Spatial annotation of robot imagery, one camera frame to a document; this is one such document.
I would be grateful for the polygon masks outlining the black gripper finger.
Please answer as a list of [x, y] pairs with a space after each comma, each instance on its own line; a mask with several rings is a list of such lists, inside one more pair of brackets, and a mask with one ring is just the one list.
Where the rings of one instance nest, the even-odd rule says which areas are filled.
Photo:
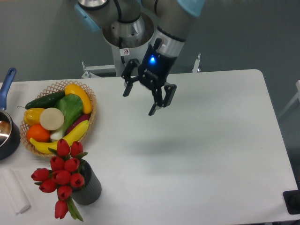
[[170, 84], [168, 82], [161, 87], [157, 87], [154, 83], [152, 83], [150, 85], [150, 90], [154, 98], [154, 104], [152, 105], [148, 115], [152, 116], [158, 109], [169, 106], [172, 102], [176, 89], [177, 86], [175, 84]]
[[130, 94], [131, 89], [133, 87], [133, 83], [139, 80], [138, 76], [134, 76], [134, 77], [131, 76], [133, 70], [139, 66], [140, 66], [140, 62], [138, 59], [130, 59], [127, 65], [125, 66], [124, 71], [121, 74], [121, 77], [125, 81], [124, 82], [125, 90], [123, 92], [124, 97], [127, 97]]

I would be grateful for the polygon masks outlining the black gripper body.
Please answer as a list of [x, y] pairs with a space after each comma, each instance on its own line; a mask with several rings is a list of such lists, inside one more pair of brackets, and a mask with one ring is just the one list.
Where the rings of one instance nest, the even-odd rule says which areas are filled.
[[162, 38], [156, 38], [154, 45], [149, 44], [142, 63], [138, 66], [138, 77], [142, 85], [149, 90], [164, 86], [167, 76], [177, 57], [169, 57], [157, 50], [162, 44]]

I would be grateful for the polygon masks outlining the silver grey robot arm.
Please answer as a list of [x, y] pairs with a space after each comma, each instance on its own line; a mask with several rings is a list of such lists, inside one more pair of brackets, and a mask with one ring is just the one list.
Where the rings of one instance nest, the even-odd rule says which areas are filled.
[[79, 0], [74, 10], [111, 46], [115, 73], [125, 82], [123, 95], [135, 82], [151, 91], [153, 115], [172, 102], [177, 87], [167, 77], [203, 6], [203, 0]]

